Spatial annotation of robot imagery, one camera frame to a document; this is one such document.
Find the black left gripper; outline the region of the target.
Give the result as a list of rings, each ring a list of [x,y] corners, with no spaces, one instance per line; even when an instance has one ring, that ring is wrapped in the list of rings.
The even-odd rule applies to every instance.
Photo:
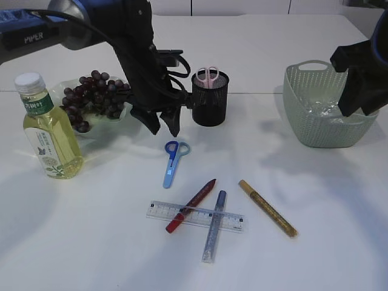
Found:
[[[183,85],[176,89],[172,84],[189,74],[170,71],[156,58],[150,2],[91,1],[90,24],[102,33],[95,35],[94,41],[105,40],[112,45],[127,77],[130,114],[153,135],[159,131],[162,119],[172,136],[177,137],[181,107],[189,94]],[[179,61],[190,68],[182,56]]]

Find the blue black left robot arm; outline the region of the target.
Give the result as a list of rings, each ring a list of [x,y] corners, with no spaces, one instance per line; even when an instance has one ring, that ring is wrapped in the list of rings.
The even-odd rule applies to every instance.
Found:
[[[190,75],[182,50],[159,50],[154,43],[149,1],[51,1],[46,9],[1,11],[1,62],[61,44],[80,50],[102,42],[113,48],[129,82],[131,115],[152,133],[162,122],[176,136],[189,93]]]

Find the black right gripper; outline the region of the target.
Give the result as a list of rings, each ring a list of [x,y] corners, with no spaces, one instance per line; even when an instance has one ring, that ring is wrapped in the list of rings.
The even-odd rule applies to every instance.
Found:
[[[370,39],[337,47],[330,61],[336,72],[348,69],[338,101],[343,116],[349,117],[360,108],[370,115],[387,105],[387,9]]]

